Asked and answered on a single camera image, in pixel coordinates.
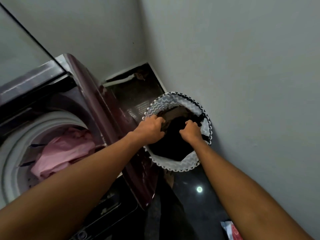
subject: floor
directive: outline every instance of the floor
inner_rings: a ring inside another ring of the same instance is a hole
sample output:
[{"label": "floor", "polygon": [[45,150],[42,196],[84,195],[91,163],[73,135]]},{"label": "floor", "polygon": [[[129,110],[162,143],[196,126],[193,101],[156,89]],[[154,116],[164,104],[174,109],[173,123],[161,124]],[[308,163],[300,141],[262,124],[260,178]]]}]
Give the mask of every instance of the floor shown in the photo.
[{"label": "floor", "polygon": [[[123,79],[136,72],[142,75],[142,80],[134,78],[128,82],[113,85],[110,89],[120,101],[122,108],[127,110],[137,122],[140,122],[150,103],[164,92],[148,64],[119,75],[112,80]],[[173,191],[183,204],[186,215],[199,239],[225,239],[220,222],[229,217],[220,204],[202,166],[199,165],[189,172],[175,173],[174,176]],[[154,201],[147,211],[146,240],[159,239],[160,217],[160,199],[158,195],[155,195]]]}]

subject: chevron pattern fabric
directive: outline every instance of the chevron pattern fabric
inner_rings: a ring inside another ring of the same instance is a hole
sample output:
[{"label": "chevron pattern fabric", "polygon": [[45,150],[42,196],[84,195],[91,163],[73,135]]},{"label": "chevron pattern fabric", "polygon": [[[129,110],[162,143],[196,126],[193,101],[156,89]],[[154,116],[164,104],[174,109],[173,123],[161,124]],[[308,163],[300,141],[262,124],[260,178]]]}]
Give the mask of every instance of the chevron pattern fabric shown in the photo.
[{"label": "chevron pattern fabric", "polygon": [[[144,120],[145,117],[150,117],[151,115],[157,115],[160,111],[163,111],[166,109],[172,109],[180,105],[186,107],[195,115],[199,116],[202,113],[205,114],[205,119],[202,122],[202,126],[201,126],[201,133],[209,137],[210,139],[209,145],[210,145],[211,139],[212,139],[212,125],[208,117],[208,114],[205,112],[205,110],[197,101],[195,101],[194,99],[192,99],[191,97],[183,93],[167,92],[161,95],[156,100],[154,100],[152,104],[150,104],[150,107],[147,108],[147,111],[144,113],[145,116],[142,117],[142,120]],[[188,154],[182,161],[174,161],[165,157],[154,155],[148,146],[145,146],[144,148],[146,151],[150,153],[150,158],[154,163],[156,163],[158,166],[164,169],[167,169],[169,171],[186,172],[191,169],[194,169],[196,166],[200,164],[198,156],[196,155],[195,151]]]}]

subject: forearm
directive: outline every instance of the forearm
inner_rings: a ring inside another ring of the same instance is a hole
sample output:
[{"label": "forearm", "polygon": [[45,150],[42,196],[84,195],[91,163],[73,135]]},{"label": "forearm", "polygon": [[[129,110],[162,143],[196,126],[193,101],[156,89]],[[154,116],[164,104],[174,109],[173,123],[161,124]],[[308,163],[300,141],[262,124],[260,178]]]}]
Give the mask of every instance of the forearm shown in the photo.
[{"label": "forearm", "polygon": [[198,140],[192,146],[244,239],[311,239],[254,180],[220,157],[204,141]]},{"label": "forearm", "polygon": [[54,174],[0,211],[1,239],[65,239],[143,145],[132,133]]}]

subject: washing machine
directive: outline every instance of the washing machine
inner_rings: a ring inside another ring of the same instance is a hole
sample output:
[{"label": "washing machine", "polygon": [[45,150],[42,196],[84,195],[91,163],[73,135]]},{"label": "washing machine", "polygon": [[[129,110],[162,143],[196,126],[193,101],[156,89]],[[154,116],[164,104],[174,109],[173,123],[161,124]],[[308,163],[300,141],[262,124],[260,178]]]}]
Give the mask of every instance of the washing machine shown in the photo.
[{"label": "washing machine", "polygon": [[[99,151],[137,126],[111,90],[71,54],[0,87],[0,115],[0,208],[39,183],[30,168],[67,128],[88,129]],[[149,156],[143,149],[134,155],[73,239],[104,239],[117,222],[147,208],[158,179]]]}]

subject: pink cloth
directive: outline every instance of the pink cloth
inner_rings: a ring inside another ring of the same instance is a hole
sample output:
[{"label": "pink cloth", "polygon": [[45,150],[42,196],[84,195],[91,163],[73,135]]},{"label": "pink cloth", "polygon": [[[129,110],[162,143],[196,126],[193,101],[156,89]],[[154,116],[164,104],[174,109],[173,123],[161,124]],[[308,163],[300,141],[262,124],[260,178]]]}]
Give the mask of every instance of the pink cloth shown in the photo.
[{"label": "pink cloth", "polygon": [[95,148],[90,132],[69,128],[62,136],[55,137],[42,151],[41,157],[31,172],[43,181],[50,175],[66,168],[72,161],[78,161]]}]

